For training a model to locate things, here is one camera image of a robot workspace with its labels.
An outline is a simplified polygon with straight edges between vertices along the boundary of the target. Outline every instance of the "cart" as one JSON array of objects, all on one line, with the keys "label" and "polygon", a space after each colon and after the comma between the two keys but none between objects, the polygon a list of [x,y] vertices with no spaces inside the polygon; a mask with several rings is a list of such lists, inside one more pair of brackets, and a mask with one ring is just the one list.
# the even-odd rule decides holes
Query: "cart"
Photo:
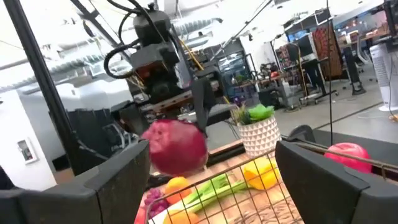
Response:
[{"label": "cart", "polygon": [[[342,154],[339,152],[330,152],[325,148],[314,145],[307,144],[305,142],[296,142],[295,144],[304,148],[304,150],[311,150],[317,153],[333,153],[339,156],[346,156],[352,159],[358,159],[362,162],[368,162],[372,164],[374,167],[378,167],[381,169],[382,178],[388,182],[392,182],[396,184],[395,181],[388,179],[386,177],[386,172],[397,172],[398,167],[384,164],[378,161],[372,161],[367,159],[362,159],[346,154]],[[211,180],[214,177],[217,177],[221,174],[226,174],[228,177],[229,185],[237,180],[244,180],[243,184],[246,184],[248,187],[248,182],[252,179],[259,179],[259,176],[252,179],[245,179],[243,175],[243,166],[251,161],[255,161],[259,157],[266,157],[268,160],[273,160],[274,158],[270,157],[270,155],[275,151],[272,150],[263,155],[257,156],[255,158],[249,158],[247,154],[241,154],[239,156],[230,158],[229,160],[211,166],[205,169],[203,172],[193,175],[188,178],[190,182],[194,182],[194,184],[169,195],[165,195],[163,198],[167,198],[168,196],[179,194],[183,190],[192,189],[197,190],[201,184],[205,183],[208,180]],[[278,172],[278,167],[272,166],[271,170],[267,172],[271,172],[277,177],[277,184],[272,187],[266,188],[266,190],[256,190],[256,189],[248,189],[242,190],[238,192],[233,192],[231,195],[219,198],[217,197],[216,201],[212,204],[205,206],[204,208],[197,212],[200,221],[196,223],[278,223],[278,224],[288,224],[288,223],[304,223],[300,217],[299,211],[297,210],[293,200],[291,199],[289,192],[284,185],[284,182]],[[179,212],[183,212],[187,214],[187,207],[184,205],[184,210],[181,210],[177,213],[173,212],[170,214],[170,208],[167,209],[167,213],[159,218],[149,218],[149,210],[153,204],[149,205],[147,208],[147,217],[146,220],[150,224],[161,224],[164,222],[166,217],[170,215],[173,216]]]}]

